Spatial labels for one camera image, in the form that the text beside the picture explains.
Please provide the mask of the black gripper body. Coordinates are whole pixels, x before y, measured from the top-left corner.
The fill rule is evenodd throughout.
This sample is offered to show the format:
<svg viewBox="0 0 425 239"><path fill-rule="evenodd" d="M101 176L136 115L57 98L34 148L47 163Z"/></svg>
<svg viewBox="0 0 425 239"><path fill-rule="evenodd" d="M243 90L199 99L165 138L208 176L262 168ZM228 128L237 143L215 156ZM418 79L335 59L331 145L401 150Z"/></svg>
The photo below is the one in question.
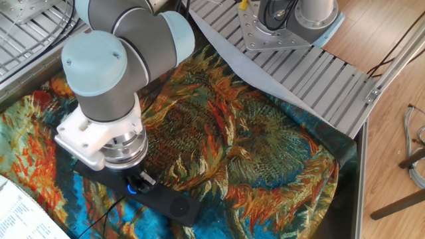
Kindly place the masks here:
<svg viewBox="0 0 425 239"><path fill-rule="evenodd" d="M149 174L145 170L145 163L143 161L136 165L132 165L125 170L126 178L146 179L148 175Z"/></svg>

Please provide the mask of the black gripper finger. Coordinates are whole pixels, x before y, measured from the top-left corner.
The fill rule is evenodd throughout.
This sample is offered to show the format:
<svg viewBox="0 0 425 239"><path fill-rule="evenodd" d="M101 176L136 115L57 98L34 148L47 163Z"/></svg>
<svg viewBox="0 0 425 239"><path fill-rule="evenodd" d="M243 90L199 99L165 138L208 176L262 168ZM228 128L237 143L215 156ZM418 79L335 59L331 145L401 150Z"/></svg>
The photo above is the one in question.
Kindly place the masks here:
<svg viewBox="0 0 425 239"><path fill-rule="evenodd" d="M141 193L141 184L138 179L133 176L127 177L127 190L129 193L136 195Z"/></svg>
<svg viewBox="0 0 425 239"><path fill-rule="evenodd" d="M148 193L155 188L156 179L153 178L151 175L149 175L146 170L143 170L141 172L141 178L142 178L142 181L143 181L141 191L143 193Z"/></svg>

